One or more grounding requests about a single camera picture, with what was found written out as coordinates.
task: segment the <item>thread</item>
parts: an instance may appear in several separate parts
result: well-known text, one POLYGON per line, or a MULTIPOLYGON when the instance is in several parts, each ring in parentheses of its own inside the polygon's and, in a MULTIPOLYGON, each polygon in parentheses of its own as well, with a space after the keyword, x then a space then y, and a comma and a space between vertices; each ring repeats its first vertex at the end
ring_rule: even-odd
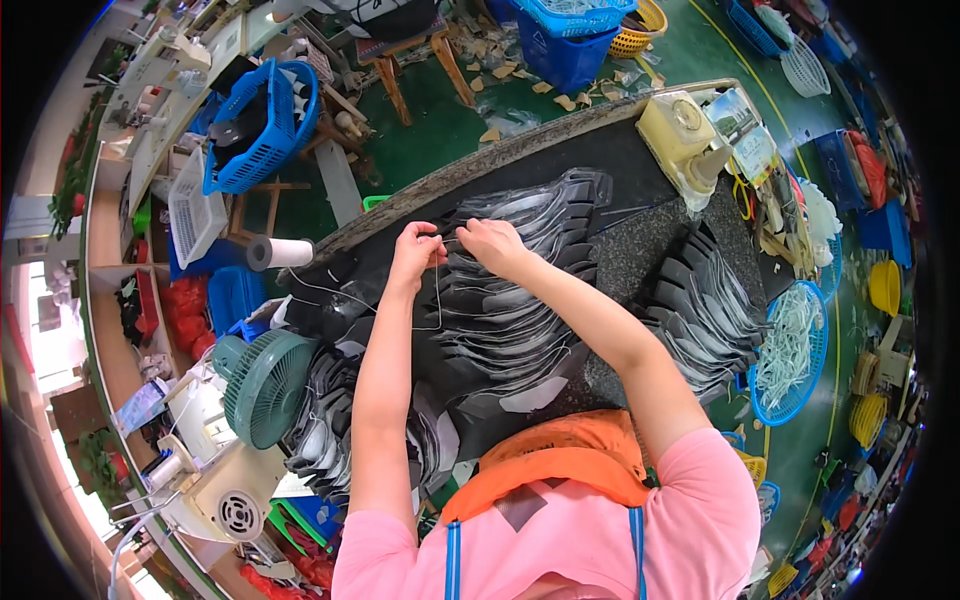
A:
POLYGON ((310 240, 281 240, 257 235, 247 246, 247 264, 254 271, 274 267, 302 267, 313 260, 310 240))

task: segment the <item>cable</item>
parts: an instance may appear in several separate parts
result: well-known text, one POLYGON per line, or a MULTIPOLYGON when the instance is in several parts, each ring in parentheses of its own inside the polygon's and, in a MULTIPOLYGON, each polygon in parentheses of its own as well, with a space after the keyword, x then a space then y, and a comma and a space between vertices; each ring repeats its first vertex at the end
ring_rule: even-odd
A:
MULTIPOLYGON (((455 241, 457 241, 457 240, 455 240, 455 239, 452 239, 452 240, 444 240, 444 243, 445 243, 445 244, 449 244, 450 242, 455 242, 455 241)), ((330 289, 330 288, 328 288, 328 287, 323 287, 322 285, 314 285, 313 283, 307 283, 307 282, 304 281, 303 279, 300 279, 300 278, 297 276, 297 273, 296 273, 293 269, 290 270, 290 275, 292 275, 292 276, 294 277, 294 279, 296 279, 297 282, 298 282, 300 285, 304 285, 304 286, 306 286, 306 287, 312 287, 312 288, 317 289, 317 290, 323 290, 323 291, 325 291, 325 292, 329 292, 330 294, 339 294, 340 296, 346 296, 347 298, 349 298, 349 299, 351 299, 351 300, 356 300, 356 301, 360 302, 361 304, 363 304, 364 306, 366 306, 367 308, 369 308, 370 310, 372 310, 374 315, 376 314, 376 309, 375 309, 375 308, 373 308, 372 306, 370 306, 370 305, 367 304, 366 302, 360 300, 360 299, 357 298, 356 296, 352 296, 352 295, 348 294, 347 292, 341 292, 341 291, 339 291, 339 290, 333 290, 333 289, 330 289)), ((434 289, 437 291, 437 319, 439 320, 439 324, 438 324, 436 327, 413 327, 413 330, 414 330, 414 331, 440 331, 441 329, 444 328, 444 311, 443 311, 443 307, 440 305, 440 273, 437 271, 437 267, 434 267, 434 268, 433 268, 433 277, 434 277, 434 289)), ((303 300, 303 299, 297 298, 296 296, 293 296, 293 295, 291 295, 291 298, 292 298, 293 300, 296 300, 296 301, 299 301, 299 302, 303 302, 304 304, 310 304, 311 306, 320 306, 320 307, 323 307, 323 306, 324 306, 323 304, 317 304, 316 302, 311 302, 310 300, 303 300)))
POLYGON ((130 543, 130 540, 133 539, 133 536, 137 534, 141 529, 144 528, 147 524, 148 518, 153 518, 154 515, 160 512, 161 507, 153 508, 146 513, 143 517, 136 522, 136 524, 131 527, 130 531, 127 532, 127 535, 120 539, 120 543, 117 544, 116 550, 113 551, 113 562, 110 564, 110 587, 107 588, 107 599, 108 600, 117 600, 117 564, 120 562, 120 552, 123 550, 124 546, 130 543))

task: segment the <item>white plastic basket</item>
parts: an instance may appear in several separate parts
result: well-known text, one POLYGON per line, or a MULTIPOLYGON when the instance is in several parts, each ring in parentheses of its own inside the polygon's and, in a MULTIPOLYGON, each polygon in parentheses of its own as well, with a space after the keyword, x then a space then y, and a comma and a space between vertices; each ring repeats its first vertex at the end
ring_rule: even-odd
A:
POLYGON ((817 55, 798 36, 794 36, 793 50, 780 55, 780 66, 783 67, 786 80, 804 98, 830 93, 827 71, 817 55))
POLYGON ((177 175, 170 196, 170 231, 181 269, 203 258, 220 231, 227 226, 224 196, 204 196, 204 151, 198 146, 177 175))

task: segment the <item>electric fan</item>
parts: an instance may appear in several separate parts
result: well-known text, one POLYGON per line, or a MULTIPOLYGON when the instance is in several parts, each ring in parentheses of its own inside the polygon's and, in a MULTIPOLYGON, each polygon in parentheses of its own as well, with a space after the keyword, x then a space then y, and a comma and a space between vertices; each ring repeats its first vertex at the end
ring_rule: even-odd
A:
POLYGON ((213 369, 226 379, 224 414, 244 444, 266 449, 293 426, 317 343, 274 329, 247 344, 226 336, 213 349, 213 369))

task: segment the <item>poster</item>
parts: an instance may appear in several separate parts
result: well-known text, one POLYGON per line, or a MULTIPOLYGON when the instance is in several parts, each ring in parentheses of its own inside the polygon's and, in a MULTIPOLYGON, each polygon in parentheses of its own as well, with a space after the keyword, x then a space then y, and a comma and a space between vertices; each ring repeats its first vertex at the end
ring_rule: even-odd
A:
POLYGON ((733 159, 747 181, 759 187, 777 165, 777 145, 739 88, 733 87, 704 108, 717 137, 714 149, 733 146, 733 159))

